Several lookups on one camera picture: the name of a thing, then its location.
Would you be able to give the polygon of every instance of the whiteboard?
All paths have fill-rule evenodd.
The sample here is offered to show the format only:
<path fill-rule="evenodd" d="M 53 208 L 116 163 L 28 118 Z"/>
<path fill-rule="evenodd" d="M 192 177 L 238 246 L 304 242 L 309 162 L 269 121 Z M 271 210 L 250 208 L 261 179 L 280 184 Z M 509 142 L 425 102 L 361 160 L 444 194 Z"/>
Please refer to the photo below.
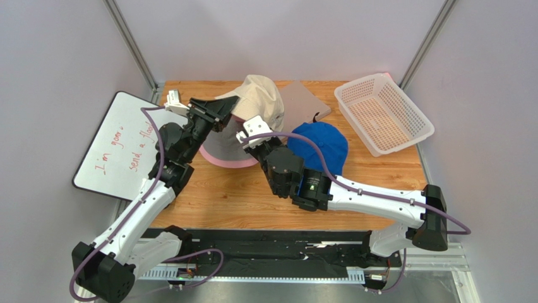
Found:
<path fill-rule="evenodd" d="M 117 92 L 73 177 L 73 185 L 120 199 L 137 196 L 157 155 L 157 136 L 141 107 L 156 107 L 126 92 Z M 165 110 L 148 112 L 157 127 L 184 125 L 185 117 Z"/>

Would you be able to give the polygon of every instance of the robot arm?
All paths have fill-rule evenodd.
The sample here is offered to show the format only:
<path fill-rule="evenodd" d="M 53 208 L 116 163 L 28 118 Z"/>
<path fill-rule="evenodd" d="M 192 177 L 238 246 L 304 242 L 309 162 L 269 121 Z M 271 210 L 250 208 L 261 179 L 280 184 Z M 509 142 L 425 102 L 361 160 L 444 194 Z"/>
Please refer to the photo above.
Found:
<path fill-rule="evenodd" d="M 237 134 L 240 142 L 247 141 L 250 136 L 272 133 L 259 116 L 246 121 L 243 127 L 245 131 Z M 304 160 L 294 155 L 276 136 L 248 140 L 244 149 L 260 162 L 273 194 L 280 198 L 290 197 L 301 209 L 358 211 L 396 221 L 386 229 L 367 233 L 362 242 L 364 267 L 406 247 L 430 251 L 448 249 L 446 219 L 413 205 L 413 202 L 420 202 L 446 212 L 441 189 L 437 186 L 427 185 L 423 191 L 397 191 L 334 175 L 340 185 L 324 172 L 305 168 Z M 409 200 L 410 203 L 396 200 Z"/>
<path fill-rule="evenodd" d="M 184 126 L 168 123 L 159 129 L 164 163 L 160 163 L 158 153 L 139 195 L 121 216 L 90 245 L 80 242 L 73 249 L 75 272 L 88 258 L 75 277 L 78 285 L 107 302 L 121 302 L 134 282 L 148 270 L 166 259 L 191 252 L 192 236 L 176 226 L 166 228 L 150 242 L 137 242 L 155 217 L 183 190 L 194 172 L 190 163 L 201 144 L 211 130 L 221 131 L 226 127 L 238 99 L 229 97 L 211 102 L 191 99 L 185 106 L 180 103 L 177 91 L 169 93 L 166 109 L 187 117 L 188 123 Z M 161 165 L 162 173 L 146 197 Z"/>

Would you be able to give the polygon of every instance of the white bracket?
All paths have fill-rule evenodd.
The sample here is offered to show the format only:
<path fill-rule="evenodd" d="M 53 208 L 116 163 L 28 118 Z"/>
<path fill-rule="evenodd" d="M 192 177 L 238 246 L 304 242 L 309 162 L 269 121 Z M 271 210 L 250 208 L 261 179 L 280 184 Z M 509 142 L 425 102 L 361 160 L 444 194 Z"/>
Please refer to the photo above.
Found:
<path fill-rule="evenodd" d="M 259 115 L 250 120 L 245 121 L 245 123 L 243 123 L 243 128 L 245 129 L 246 134 L 248 134 L 249 137 L 254 136 L 256 134 L 266 134 L 266 133 L 273 132 L 271 128 L 269 128 L 269 125 L 267 125 L 267 123 Z M 246 134 L 244 131 L 237 133 L 236 134 L 237 140 L 239 140 L 240 143 L 244 143 L 243 139 L 248 137 Z M 247 148 L 247 147 L 254 148 L 260 145 L 262 142 L 268 141 L 269 139 L 271 139 L 271 137 L 258 138 L 258 139 L 248 141 L 248 144 L 244 145 L 243 148 Z"/>
<path fill-rule="evenodd" d="M 191 110 L 190 107 L 181 103 L 181 95 L 177 90 L 168 91 L 168 96 L 166 96 L 166 99 L 168 102 L 164 104 L 164 107 L 168 111 L 186 117 L 189 110 Z"/>

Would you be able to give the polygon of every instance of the wooden tabletop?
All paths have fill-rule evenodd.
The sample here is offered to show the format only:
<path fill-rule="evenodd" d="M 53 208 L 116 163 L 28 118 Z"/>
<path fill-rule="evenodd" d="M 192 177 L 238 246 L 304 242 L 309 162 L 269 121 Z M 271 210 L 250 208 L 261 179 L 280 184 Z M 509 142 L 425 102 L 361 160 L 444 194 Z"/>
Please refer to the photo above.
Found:
<path fill-rule="evenodd" d="M 168 91 L 178 89 L 184 103 L 191 97 L 212 100 L 241 81 L 168 81 Z M 279 88 L 291 81 L 276 81 Z M 332 112 L 322 121 L 334 125 L 347 138 L 349 154 L 343 176 L 353 181 L 392 189 L 422 189 L 426 185 L 414 146 L 397 153 L 373 157 L 338 109 L 334 89 L 344 81 L 302 81 Z M 184 228 L 284 229 L 284 230 L 375 230 L 393 221 L 350 211 L 300 210 L 291 199 L 271 193 L 259 165 L 224 169 L 197 154 L 191 164 L 194 174 L 183 192 L 153 221 L 152 227 L 177 225 Z"/>

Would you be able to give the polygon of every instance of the purple cable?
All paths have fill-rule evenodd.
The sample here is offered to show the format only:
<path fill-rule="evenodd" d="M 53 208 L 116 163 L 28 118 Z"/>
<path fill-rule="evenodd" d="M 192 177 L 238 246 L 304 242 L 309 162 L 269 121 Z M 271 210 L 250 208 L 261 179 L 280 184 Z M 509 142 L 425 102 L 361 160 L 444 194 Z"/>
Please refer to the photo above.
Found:
<path fill-rule="evenodd" d="M 215 252 L 215 253 L 218 253 L 220 255 L 220 262 L 218 263 L 218 266 L 217 266 L 217 269 L 215 269 L 211 274 L 209 274 L 208 276 L 206 276 L 202 281 L 199 281 L 199 282 L 196 282 L 194 284 L 191 284 L 191 285 L 185 285 L 183 287 L 183 289 L 189 289 L 189 288 L 193 288 L 193 287 L 197 287 L 197 286 L 200 286 L 202 284 L 204 284 L 205 282 L 209 281 L 209 279 L 213 278 L 217 273 L 218 271 L 221 269 L 222 267 L 222 263 L 224 262 L 224 253 L 222 253 L 222 251 L 220 249 L 216 249 L 216 248 L 209 248 L 209 249 L 204 249 L 202 251 L 197 251 L 197 252 L 194 252 L 192 254 L 187 254 L 185 256 L 181 256 L 181 257 L 175 257 L 175 258 L 170 258 L 170 259 L 167 259 L 165 260 L 164 262 L 174 262 L 174 261 L 180 261 L 180 260 L 185 260 L 185 259 L 188 259 L 188 258 L 192 258 L 192 257 L 195 257 L 195 256 L 198 256 L 200 254 L 206 254 L 206 253 L 209 253 L 209 252 Z M 140 298 L 140 297 L 145 297 L 147 295 L 150 295 L 150 294 L 154 294 L 155 292 L 160 292 L 162 290 L 167 290 L 167 289 L 170 289 L 169 286 L 165 286 L 165 287 L 161 287 L 161 288 L 156 288 L 154 290 L 151 290 L 145 294 L 141 294 L 141 295 L 136 295 L 136 296 L 132 296 L 132 297 L 128 297 L 127 299 L 128 300 L 131 300 L 131 299 L 137 299 L 137 298 Z"/>
<path fill-rule="evenodd" d="M 294 134 L 294 133 L 274 132 L 274 133 L 256 134 L 256 135 L 250 136 L 248 138 L 243 138 L 242 140 L 243 141 L 251 141 L 251 140 L 254 140 L 254 139 L 267 138 L 267 137 L 276 137 L 276 136 L 295 138 L 295 139 L 303 140 L 306 143 L 308 143 L 310 146 L 312 146 L 312 148 L 314 148 L 314 150 L 318 154 L 318 156 L 319 156 L 319 158 L 321 160 L 321 166 L 323 166 L 323 171 L 325 171 L 325 174 L 329 177 L 329 179 L 331 181 L 333 181 L 335 184 L 338 184 L 339 186 L 341 186 L 341 187 L 343 187 L 343 188 L 345 188 L 345 189 L 347 189 L 349 191 L 353 191 L 355 193 L 360 193 L 358 188 L 354 188 L 354 187 L 351 187 L 349 185 L 346 185 L 346 184 L 336 180 L 336 178 L 334 178 L 334 176 L 330 173 L 329 168 L 327 167 L 327 163 L 325 163 L 325 157 L 323 156 L 323 153 L 321 152 L 320 148 L 316 145 L 316 143 L 314 143 L 312 140 L 310 140 L 309 138 L 307 138 L 305 136 L 301 136 L 300 134 Z M 372 197 L 383 198 L 383 199 L 390 199 L 390 200 L 397 201 L 397 202 L 402 202 L 402 203 L 407 203 L 407 204 L 417 205 L 417 206 L 423 207 L 423 208 L 425 208 L 425 209 L 427 209 L 427 210 L 429 210 L 431 212 L 436 213 L 437 215 L 439 215 L 441 217 L 446 218 L 447 220 L 453 222 L 454 224 L 458 225 L 459 227 L 461 227 L 464 230 L 464 231 L 452 231 L 452 230 L 449 230 L 449 231 L 446 232 L 447 234 L 451 234 L 451 235 L 469 235 L 471 233 L 470 228 L 468 228 L 465 224 L 463 224 L 462 222 L 460 222 L 459 220 L 457 220 L 453 216 L 451 216 L 451 215 L 449 215 L 449 214 L 447 214 L 447 213 L 445 213 L 445 212 L 443 212 L 441 210 L 438 210 L 435 207 L 426 205 L 424 203 L 411 202 L 411 200 L 409 200 L 409 199 L 400 198 L 400 197 L 393 197 L 393 196 L 389 196 L 387 194 L 373 193 L 371 191 L 362 191 L 362 194 L 365 194 L 366 196 L 372 196 Z"/>
<path fill-rule="evenodd" d="M 133 216 L 133 214 L 135 213 L 135 211 L 140 207 L 140 205 L 142 204 L 142 202 L 144 200 L 147 199 L 147 197 L 152 193 L 152 191 L 155 189 L 155 186 L 157 186 L 157 183 L 160 179 L 160 176 L 162 174 L 162 171 L 163 171 L 163 166 L 164 166 L 164 145 L 162 143 L 162 138 L 160 137 L 160 133 L 158 131 L 158 127 L 157 125 L 155 124 L 155 121 L 152 119 L 152 117 L 148 114 L 148 110 L 158 110 L 158 109 L 164 109 L 164 106 L 159 106 L 159 107 L 143 107 L 141 108 L 140 110 L 142 111 L 142 113 L 144 113 L 144 116 L 146 116 L 148 118 L 148 120 L 150 121 L 150 124 L 152 125 L 153 129 L 155 130 L 155 134 L 157 135 L 157 142 L 158 142 L 158 148 L 159 148 L 159 152 L 160 152 L 160 163 L 159 163 L 159 168 L 158 168 L 158 172 L 157 172 L 157 176 L 155 176 L 155 180 L 153 181 L 153 184 L 150 186 L 150 188 L 148 189 L 148 191 L 140 198 L 140 200 L 138 200 L 138 202 L 136 202 L 136 204 L 133 206 L 133 208 L 129 211 L 129 213 L 127 213 L 127 215 L 123 218 L 123 220 L 121 220 L 121 222 L 119 222 L 118 226 L 116 227 L 116 229 L 114 229 L 112 231 L 112 233 L 107 237 L 107 239 L 105 241 L 103 241 L 103 243 L 101 243 L 101 245 L 97 246 L 97 248 L 95 248 L 81 263 L 80 265 L 76 268 L 75 272 L 73 273 L 73 276 L 71 277 L 71 280 L 69 281 L 69 293 L 71 294 L 71 296 L 75 299 L 75 300 L 78 300 L 80 302 L 91 302 L 91 301 L 94 301 L 94 300 L 97 300 L 98 297 L 95 296 L 95 297 L 91 297 L 91 298 L 83 298 L 83 297 L 80 297 L 79 295 L 76 294 L 75 292 L 75 280 L 76 280 L 76 277 L 78 277 L 78 275 L 80 274 L 80 272 L 82 271 L 82 269 L 84 268 L 84 266 L 86 266 L 86 264 L 88 264 L 88 262 L 93 258 L 93 256 L 95 256 L 103 247 L 105 247 L 116 235 L 117 233 L 121 230 L 121 228 L 123 227 L 123 225 L 125 225 L 127 223 L 127 221 Z"/>

